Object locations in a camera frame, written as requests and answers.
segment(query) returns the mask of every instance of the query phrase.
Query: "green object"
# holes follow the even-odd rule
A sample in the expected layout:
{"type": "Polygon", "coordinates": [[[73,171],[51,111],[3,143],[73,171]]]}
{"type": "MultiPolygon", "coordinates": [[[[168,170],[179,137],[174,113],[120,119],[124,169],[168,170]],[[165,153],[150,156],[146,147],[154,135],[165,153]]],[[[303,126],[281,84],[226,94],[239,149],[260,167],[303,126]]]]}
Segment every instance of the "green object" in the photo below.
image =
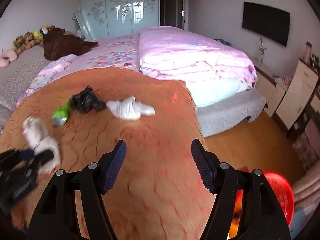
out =
{"type": "Polygon", "coordinates": [[[55,110],[52,114],[52,124],[55,126],[64,125],[69,118],[69,103],[55,110]]]}

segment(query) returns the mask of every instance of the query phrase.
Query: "white wall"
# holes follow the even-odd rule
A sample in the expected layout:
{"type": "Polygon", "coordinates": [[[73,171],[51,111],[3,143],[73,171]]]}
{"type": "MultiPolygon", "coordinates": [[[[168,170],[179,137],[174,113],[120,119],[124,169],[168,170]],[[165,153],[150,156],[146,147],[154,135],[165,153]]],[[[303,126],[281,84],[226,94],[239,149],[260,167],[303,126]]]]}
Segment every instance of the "white wall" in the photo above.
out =
{"type": "Polygon", "coordinates": [[[0,19],[0,49],[11,49],[13,40],[43,25],[55,25],[75,32],[72,20],[78,0],[12,0],[0,19]]]}
{"type": "Polygon", "coordinates": [[[291,14],[287,47],[266,39],[264,63],[278,75],[293,75],[305,43],[320,55],[320,22],[306,0],[189,0],[189,31],[229,41],[249,57],[256,57],[259,35],[241,28],[243,3],[273,6],[291,14]]]}

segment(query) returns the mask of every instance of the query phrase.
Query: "doorway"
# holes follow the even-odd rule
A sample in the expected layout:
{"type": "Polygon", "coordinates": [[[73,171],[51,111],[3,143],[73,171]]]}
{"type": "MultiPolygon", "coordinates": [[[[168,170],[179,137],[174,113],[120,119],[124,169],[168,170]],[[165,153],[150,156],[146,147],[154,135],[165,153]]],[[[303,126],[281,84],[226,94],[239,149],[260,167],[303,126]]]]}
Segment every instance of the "doorway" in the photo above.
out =
{"type": "Polygon", "coordinates": [[[182,29],[183,0],[160,0],[160,25],[182,29]]]}

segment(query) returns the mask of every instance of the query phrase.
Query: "gray upholstered bed base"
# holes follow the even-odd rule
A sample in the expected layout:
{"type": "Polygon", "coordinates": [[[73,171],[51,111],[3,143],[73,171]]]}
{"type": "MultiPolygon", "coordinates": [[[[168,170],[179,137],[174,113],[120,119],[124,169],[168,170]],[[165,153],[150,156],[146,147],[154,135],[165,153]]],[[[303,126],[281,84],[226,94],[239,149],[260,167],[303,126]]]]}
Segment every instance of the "gray upholstered bed base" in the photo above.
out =
{"type": "Polygon", "coordinates": [[[204,137],[228,130],[249,117],[254,121],[263,111],[265,98],[255,89],[233,95],[211,106],[197,109],[199,124],[204,137]]]}

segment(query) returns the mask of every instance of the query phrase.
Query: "pink plush toy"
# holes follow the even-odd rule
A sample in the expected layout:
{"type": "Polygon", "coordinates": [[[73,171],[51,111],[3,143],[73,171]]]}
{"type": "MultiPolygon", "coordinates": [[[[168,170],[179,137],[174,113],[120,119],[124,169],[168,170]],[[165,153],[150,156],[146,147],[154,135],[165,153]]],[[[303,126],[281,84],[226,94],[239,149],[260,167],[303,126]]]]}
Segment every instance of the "pink plush toy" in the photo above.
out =
{"type": "Polygon", "coordinates": [[[0,54],[0,67],[6,67],[9,65],[11,61],[15,61],[17,59],[17,53],[13,50],[9,50],[0,54]]]}

